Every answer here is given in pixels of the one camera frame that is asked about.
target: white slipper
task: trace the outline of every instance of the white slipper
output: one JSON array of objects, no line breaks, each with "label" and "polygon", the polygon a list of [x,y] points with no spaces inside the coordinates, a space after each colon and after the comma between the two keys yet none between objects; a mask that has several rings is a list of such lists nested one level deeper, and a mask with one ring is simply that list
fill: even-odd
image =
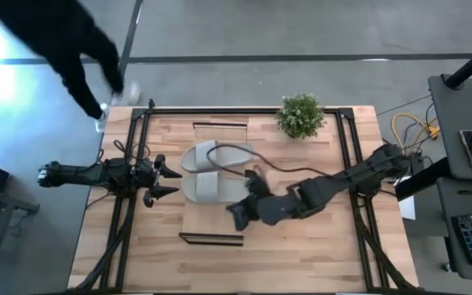
[{"label": "white slipper", "polygon": [[246,178],[220,176],[220,172],[204,172],[183,177],[181,191],[187,199],[199,204],[240,202],[249,194],[246,181]]},{"label": "white slipper", "polygon": [[[233,145],[252,151],[252,145],[249,143],[231,143]],[[207,152],[219,145],[215,140],[205,143],[199,143],[188,149],[181,157],[181,166],[187,172],[199,173],[216,170],[207,159]],[[240,166],[252,161],[252,155],[248,152],[238,150],[237,148],[221,147],[211,152],[211,159],[222,167]]]}]

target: desk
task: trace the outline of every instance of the desk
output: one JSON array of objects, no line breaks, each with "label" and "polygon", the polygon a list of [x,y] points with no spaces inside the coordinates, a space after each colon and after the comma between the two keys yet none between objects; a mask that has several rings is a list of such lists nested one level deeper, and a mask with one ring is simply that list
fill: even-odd
[{"label": "desk", "polygon": [[460,277],[472,279],[472,265],[467,261],[451,222],[452,217],[472,215],[472,195],[460,195],[458,193],[460,190],[472,191],[472,181],[440,178],[437,181],[437,186],[452,249],[449,258],[452,259],[451,263],[454,263],[456,272]]},{"label": "desk", "polygon": [[[364,157],[382,144],[373,107],[353,107]],[[111,109],[102,141],[104,159],[122,157],[112,144],[125,141],[132,108]],[[278,131],[274,115],[151,115],[147,142],[156,154],[166,155],[172,170],[180,166],[183,152],[193,145],[193,122],[247,124],[247,141],[275,164],[293,168],[310,166],[334,173],[343,169],[336,120],[327,118],[315,138],[293,140]],[[351,135],[346,128],[347,140]],[[299,172],[283,174],[266,168],[274,193],[286,185],[313,177]],[[162,185],[180,186],[180,179],[163,179]],[[89,202],[105,191],[93,188]],[[348,193],[334,197],[321,213],[305,220],[285,220],[270,227],[254,222],[244,232],[243,247],[188,245],[178,237],[182,229],[185,198],[181,192],[146,208],[140,190],[130,239],[124,292],[176,293],[288,293],[365,291],[360,255]],[[80,283],[103,254],[114,199],[106,198],[85,213],[68,287]],[[408,281],[418,285],[411,251],[397,200],[380,194],[374,199],[383,249]],[[375,269],[370,254],[371,269]],[[116,269],[111,269],[112,281]],[[378,275],[373,273],[374,281]]]}]

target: concrete floor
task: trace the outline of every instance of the concrete floor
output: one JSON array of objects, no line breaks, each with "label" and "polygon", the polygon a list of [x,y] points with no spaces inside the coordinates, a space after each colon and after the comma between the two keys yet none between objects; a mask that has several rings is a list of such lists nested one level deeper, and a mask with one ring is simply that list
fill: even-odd
[{"label": "concrete floor", "polygon": [[[143,2],[133,40],[127,40],[136,1]],[[316,93],[325,105],[374,105],[390,110],[428,94],[430,75],[452,73],[472,53],[472,0],[81,0],[130,57],[260,54],[412,54],[399,61],[322,61],[129,64],[159,106],[278,105],[283,95]],[[420,60],[438,54],[436,60]],[[65,288],[89,188],[40,188],[37,169],[52,160],[88,165],[101,136],[60,79],[0,26],[0,167],[11,172],[15,195],[41,204],[9,234],[0,257],[0,294]],[[85,65],[100,102],[108,102],[98,66]],[[382,135],[395,141],[393,115],[421,117],[430,98],[379,116]],[[402,132],[408,124],[398,122]],[[441,139],[424,153],[443,157]],[[439,269],[440,238],[410,237],[420,285],[472,293],[472,281]]]}]

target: wooden table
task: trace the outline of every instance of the wooden table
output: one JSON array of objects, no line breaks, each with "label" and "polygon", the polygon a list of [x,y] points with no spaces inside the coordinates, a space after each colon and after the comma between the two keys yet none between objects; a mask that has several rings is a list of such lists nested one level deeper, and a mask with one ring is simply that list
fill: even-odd
[{"label": "wooden table", "polygon": [[[374,108],[353,109],[361,150],[364,157],[368,157],[382,144]],[[102,141],[103,158],[122,157],[112,142],[114,139],[125,142],[131,111],[130,107],[112,108]],[[328,173],[343,169],[334,118],[326,119],[326,125],[317,137],[302,141],[290,139],[278,131],[272,115],[152,115],[147,137],[151,158],[163,153],[172,170],[186,175],[179,161],[195,140],[193,122],[247,124],[247,141],[255,151],[284,168],[310,166]],[[353,157],[347,126],[346,132]],[[315,176],[309,172],[284,174],[270,168],[265,170],[274,193],[284,193],[286,185]],[[179,187],[180,179],[164,179],[161,183]],[[93,188],[88,201],[105,193],[102,188]],[[188,245],[178,237],[184,218],[184,195],[180,192],[168,195],[156,201],[153,208],[143,205],[142,195],[143,192],[138,196],[134,217],[125,292],[365,291],[347,192],[337,194],[322,212],[305,220],[285,220],[275,227],[252,223],[243,232],[243,247]],[[85,213],[69,287],[81,282],[103,254],[113,204],[113,197],[106,198]],[[374,208],[384,251],[406,279],[417,286],[396,198],[380,194],[374,198]],[[370,261],[377,283],[372,252]],[[111,284],[115,273],[113,266]]]}]

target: potted plant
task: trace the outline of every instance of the potted plant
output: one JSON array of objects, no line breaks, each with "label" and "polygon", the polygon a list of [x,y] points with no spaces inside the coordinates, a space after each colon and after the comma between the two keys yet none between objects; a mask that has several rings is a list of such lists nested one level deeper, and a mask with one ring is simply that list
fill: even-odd
[{"label": "potted plant", "polygon": [[276,124],[291,138],[316,136],[324,125],[324,112],[314,94],[283,97],[284,107],[276,113]]}]

